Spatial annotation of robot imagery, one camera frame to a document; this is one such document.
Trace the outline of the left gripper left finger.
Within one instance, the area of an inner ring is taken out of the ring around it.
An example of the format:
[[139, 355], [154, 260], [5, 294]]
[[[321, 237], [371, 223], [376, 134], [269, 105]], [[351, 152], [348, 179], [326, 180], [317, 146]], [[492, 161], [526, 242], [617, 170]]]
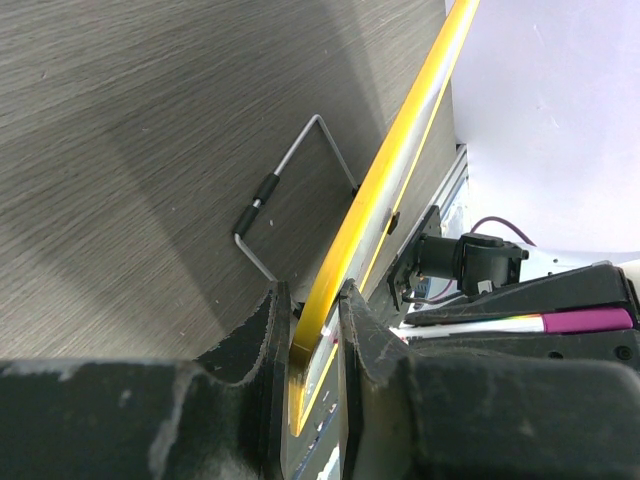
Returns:
[[5, 479], [280, 479], [290, 292], [199, 357], [1, 365]]

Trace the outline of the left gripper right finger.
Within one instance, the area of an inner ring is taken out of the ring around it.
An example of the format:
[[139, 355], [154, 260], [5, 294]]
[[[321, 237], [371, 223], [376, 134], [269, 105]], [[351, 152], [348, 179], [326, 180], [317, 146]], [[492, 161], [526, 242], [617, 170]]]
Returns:
[[639, 376], [607, 361], [423, 354], [338, 297], [345, 479], [635, 479]]

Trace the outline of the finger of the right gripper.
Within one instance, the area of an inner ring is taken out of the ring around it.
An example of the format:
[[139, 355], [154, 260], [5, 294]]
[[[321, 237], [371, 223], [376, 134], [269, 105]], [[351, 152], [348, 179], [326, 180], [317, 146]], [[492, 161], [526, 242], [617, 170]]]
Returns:
[[634, 329], [576, 334], [480, 333], [409, 340], [409, 345], [423, 354], [610, 361], [639, 369], [639, 333]]
[[408, 325], [444, 325], [591, 308], [623, 308], [639, 319], [633, 282], [620, 267], [597, 264], [508, 285], [408, 314]]

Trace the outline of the white marker purple cap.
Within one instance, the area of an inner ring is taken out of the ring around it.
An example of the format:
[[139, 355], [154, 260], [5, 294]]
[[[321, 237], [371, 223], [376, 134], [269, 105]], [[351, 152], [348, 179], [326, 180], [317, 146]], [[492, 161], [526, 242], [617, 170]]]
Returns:
[[572, 334], [631, 329], [629, 312], [623, 308], [606, 307], [544, 313], [494, 320], [478, 320], [434, 326], [403, 326], [390, 331], [403, 340], [443, 338], [475, 333], [547, 333]]

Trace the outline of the orange framed whiteboard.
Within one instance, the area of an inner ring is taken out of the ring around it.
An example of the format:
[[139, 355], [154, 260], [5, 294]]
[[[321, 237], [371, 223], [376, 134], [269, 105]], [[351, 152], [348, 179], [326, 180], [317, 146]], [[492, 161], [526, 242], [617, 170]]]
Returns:
[[342, 285], [363, 286], [431, 130], [478, 4], [453, 3], [311, 286], [289, 353], [289, 428], [299, 436], [331, 362], [330, 323]]

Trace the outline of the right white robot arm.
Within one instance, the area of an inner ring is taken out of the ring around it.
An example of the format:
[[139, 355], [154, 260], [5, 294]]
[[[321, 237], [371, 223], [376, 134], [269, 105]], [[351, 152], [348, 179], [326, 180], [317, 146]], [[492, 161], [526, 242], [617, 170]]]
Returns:
[[639, 367], [639, 263], [539, 251], [476, 230], [444, 238], [430, 209], [392, 264], [404, 319], [393, 333], [422, 350], [600, 360]]

